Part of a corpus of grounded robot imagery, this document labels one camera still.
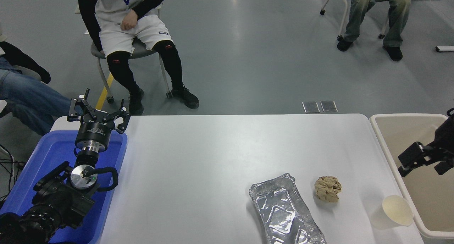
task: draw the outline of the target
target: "hand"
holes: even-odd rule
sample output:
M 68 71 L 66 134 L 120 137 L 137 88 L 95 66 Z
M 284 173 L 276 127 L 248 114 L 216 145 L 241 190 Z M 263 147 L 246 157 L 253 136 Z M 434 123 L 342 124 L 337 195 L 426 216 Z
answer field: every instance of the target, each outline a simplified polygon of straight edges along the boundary
M 121 30 L 129 31 L 134 28 L 137 24 L 137 13 L 134 10 L 130 10 L 129 13 L 123 18 L 121 22 Z

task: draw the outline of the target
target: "black shoe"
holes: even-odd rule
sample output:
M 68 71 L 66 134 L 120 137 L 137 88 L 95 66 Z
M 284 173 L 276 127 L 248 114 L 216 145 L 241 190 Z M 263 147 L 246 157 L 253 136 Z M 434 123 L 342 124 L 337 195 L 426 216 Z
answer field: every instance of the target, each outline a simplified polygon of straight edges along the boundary
M 180 89 L 172 89 L 172 95 L 176 98 L 179 98 L 180 101 L 184 102 L 184 104 L 191 109 L 196 109 L 198 108 L 199 101 L 198 98 L 195 97 L 194 94 L 190 93 L 189 90 L 184 87 Z
M 347 42 L 342 39 L 337 43 L 337 49 L 339 49 L 339 51 L 345 52 L 346 50 L 348 50 L 351 44 L 353 44 L 353 42 Z
M 393 46 L 384 46 L 383 45 L 383 48 L 388 52 L 389 57 L 393 61 L 402 60 L 402 58 L 404 57 L 402 55 L 402 52 L 400 51 L 400 47 L 398 47 L 398 46 L 393 47 Z
M 9 114 L 11 111 L 9 110 L 8 106 L 6 106 L 5 108 L 3 108 L 3 110 L 0 112 L 0 118 L 2 118 L 3 116 Z
M 143 90 L 139 89 L 139 92 L 136 94 L 131 94 L 128 98 L 129 100 L 129 113 L 131 115 L 142 115 L 143 113 L 143 105 L 142 105 L 142 98 L 143 98 Z

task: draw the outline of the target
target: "yellow floor tape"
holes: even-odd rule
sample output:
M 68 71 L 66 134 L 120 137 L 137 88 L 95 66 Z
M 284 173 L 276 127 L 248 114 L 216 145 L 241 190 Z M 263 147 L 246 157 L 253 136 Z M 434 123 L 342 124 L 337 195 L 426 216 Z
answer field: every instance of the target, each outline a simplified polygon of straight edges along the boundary
M 113 79 L 114 79 L 114 76 L 112 75 L 112 73 L 109 73 L 109 77 L 107 78 L 107 84 L 109 85 L 109 87 L 112 85 Z M 95 107 L 97 110 L 101 110 L 103 108 L 104 102 L 106 101 L 106 97 L 107 97 L 107 90 L 106 90 L 106 87 L 104 87 L 103 91 L 101 92 L 101 95 L 99 96 L 98 103 L 96 104 L 96 107 Z

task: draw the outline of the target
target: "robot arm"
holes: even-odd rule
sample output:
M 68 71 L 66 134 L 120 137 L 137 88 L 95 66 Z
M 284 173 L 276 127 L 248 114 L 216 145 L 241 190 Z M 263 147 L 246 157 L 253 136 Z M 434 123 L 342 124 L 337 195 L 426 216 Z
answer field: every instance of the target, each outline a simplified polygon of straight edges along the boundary
M 114 189 L 118 185 L 118 173 L 113 167 L 96 168 L 99 153 L 107 150 L 113 129 L 120 134 L 128 126 L 130 114 L 123 108 L 114 113 L 93 109 L 85 95 L 73 98 L 68 121 L 80 121 L 75 145 L 81 149 L 77 153 L 74 167 L 63 162 L 47 173 L 33 187 L 36 195 L 33 207 L 22 216 L 14 213 L 0 215 L 0 244 L 45 244 L 59 228 L 78 228 L 94 205 L 91 199 L 95 192 Z M 83 112 L 80 115 L 77 107 Z M 115 119 L 123 122 L 115 126 Z M 98 174 L 112 173 L 113 184 L 100 187 Z
M 414 142 L 402 154 L 399 160 L 402 166 L 399 173 L 402 177 L 407 176 L 410 171 L 422 165 L 431 165 L 439 162 L 435 170 L 439 175 L 443 175 L 453 168 L 454 164 L 454 108 L 447 113 L 449 118 L 441 124 L 435 131 L 434 140 L 423 145 L 421 142 Z

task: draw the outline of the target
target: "paper cup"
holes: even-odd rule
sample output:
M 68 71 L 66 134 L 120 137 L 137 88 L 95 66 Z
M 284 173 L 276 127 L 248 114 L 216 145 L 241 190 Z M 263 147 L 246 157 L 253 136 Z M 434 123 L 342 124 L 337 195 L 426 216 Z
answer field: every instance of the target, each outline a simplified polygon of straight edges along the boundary
M 413 213 L 404 198 L 391 195 L 372 213 L 370 223 L 381 230 L 401 225 L 410 226 L 413 223 Z

